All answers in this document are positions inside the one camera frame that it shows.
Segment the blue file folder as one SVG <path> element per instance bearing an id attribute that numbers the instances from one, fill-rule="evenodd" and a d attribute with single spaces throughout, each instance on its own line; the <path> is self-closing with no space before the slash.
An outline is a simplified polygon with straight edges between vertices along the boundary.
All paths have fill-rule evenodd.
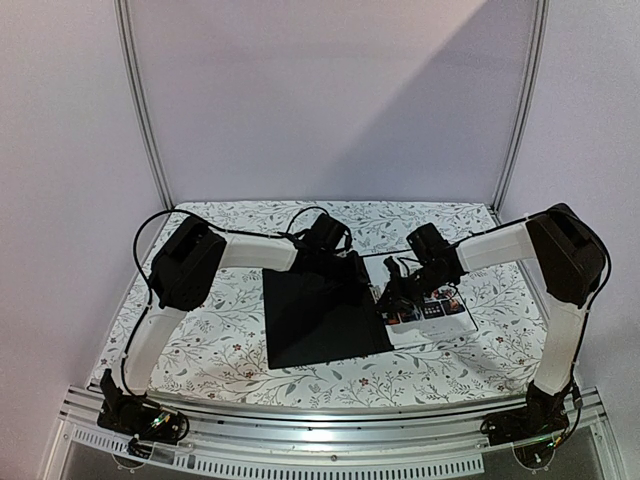
<path id="1" fill-rule="evenodd" d="M 406 278 L 419 269 L 416 259 L 393 255 Z M 365 267 L 365 294 L 356 305 L 325 302 L 303 289 L 300 275 L 263 272 L 267 362 L 284 369 L 391 352 L 394 349 L 375 313 Z"/>

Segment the colour printed brochure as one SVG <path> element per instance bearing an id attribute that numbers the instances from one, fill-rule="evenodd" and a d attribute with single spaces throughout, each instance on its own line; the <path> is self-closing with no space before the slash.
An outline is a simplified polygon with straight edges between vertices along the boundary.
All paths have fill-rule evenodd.
<path id="1" fill-rule="evenodd" d="M 417 302 L 399 310 L 382 306 L 383 290 L 391 273 L 378 257 L 367 257 L 364 265 L 371 280 L 375 313 L 385 326 L 394 349 L 420 347 L 438 341 L 463 341 L 479 331 L 464 299 L 455 287 L 444 286 L 423 293 Z"/>

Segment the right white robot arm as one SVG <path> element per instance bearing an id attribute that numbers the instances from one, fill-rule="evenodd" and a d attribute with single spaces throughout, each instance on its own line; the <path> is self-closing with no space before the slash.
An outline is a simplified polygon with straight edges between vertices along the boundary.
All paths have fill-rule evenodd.
<path id="1" fill-rule="evenodd" d="M 514 220 L 455 243 L 432 223 L 408 235 L 420 265 L 404 276 L 392 258 L 384 262 L 389 280 L 377 301 L 384 314 L 408 312 L 425 295 L 485 268 L 534 259 L 550 297 L 550 319 L 542 357 L 527 391 L 528 406 L 517 415 L 517 427 L 537 436 L 552 424 L 555 405 L 571 389 L 591 305 L 611 270 L 600 237 L 565 203 Z"/>

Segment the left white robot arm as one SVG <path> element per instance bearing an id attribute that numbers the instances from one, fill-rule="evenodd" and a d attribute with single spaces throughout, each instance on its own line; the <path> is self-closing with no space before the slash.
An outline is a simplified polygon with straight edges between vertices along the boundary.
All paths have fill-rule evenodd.
<path id="1" fill-rule="evenodd" d="M 183 221 L 142 275 L 148 302 L 100 388 L 115 398 L 111 419 L 128 434 L 148 426 L 146 396 L 152 370 L 173 331 L 207 299 L 221 269 L 250 268 L 316 275 L 330 286 L 363 284 L 361 257 L 346 225 L 323 212 L 299 233 L 259 233 L 224 229 L 184 211 Z"/>

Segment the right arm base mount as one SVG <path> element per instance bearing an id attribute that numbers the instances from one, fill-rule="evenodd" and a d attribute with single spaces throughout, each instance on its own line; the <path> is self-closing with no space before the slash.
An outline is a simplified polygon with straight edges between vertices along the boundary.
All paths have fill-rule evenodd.
<path id="1" fill-rule="evenodd" d="M 570 424 L 564 406 L 567 395 L 571 395 L 576 419 Z M 549 447 L 557 449 L 575 432 L 581 419 L 583 399 L 579 387 L 570 383 L 561 392 L 550 395 L 529 384 L 524 407 L 487 415 L 480 432 L 487 436 L 491 446 L 512 443 L 537 437 L 546 437 L 560 431 L 558 439 L 551 440 Z"/>

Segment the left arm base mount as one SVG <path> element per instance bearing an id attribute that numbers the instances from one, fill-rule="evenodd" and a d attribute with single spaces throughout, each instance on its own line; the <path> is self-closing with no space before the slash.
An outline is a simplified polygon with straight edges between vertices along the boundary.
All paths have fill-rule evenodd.
<path id="1" fill-rule="evenodd" d="M 106 369 L 100 380 L 104 397 L 97 425 L 129 435 L 134 440 L 177 445 L 190 432 L 189 419 L 180 411 L 161 405 L 145 395 L 126 394 Z"/>

